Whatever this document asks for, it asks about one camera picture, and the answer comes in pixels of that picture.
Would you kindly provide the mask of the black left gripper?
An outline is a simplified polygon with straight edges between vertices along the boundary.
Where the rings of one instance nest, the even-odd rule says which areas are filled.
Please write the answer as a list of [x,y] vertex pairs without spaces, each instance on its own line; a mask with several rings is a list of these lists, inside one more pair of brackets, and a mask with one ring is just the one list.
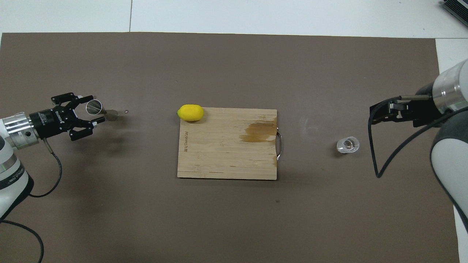
[[93,100],[93,95],[75,96],[74,93],[65,93],[51,98],[55,107],[30,113],[29,119],[38,138],[50,138],[69,131],[72,141],[85,138],[93,134],[93,129],[105,121],[105,117],[92,120],[78,119],[74,109],[80,104]]

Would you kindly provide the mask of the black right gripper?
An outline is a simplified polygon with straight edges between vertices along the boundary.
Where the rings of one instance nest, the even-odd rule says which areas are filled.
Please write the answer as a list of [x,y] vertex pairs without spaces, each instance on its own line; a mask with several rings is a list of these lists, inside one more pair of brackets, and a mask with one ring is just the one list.
[[[433,100],[433,83],[420,88],[415,95],[427,95],[428,100],[410,100],[406,103],[408,109],[402,112],[405,121],[412,121],[413,127],[425,126],[437,119],[437,107]],[[389,98],[370,106],[370,125],[381,122],[401,122],[397,116],[399,110],[391,108],[391,104],[398,104],[401,98]]]

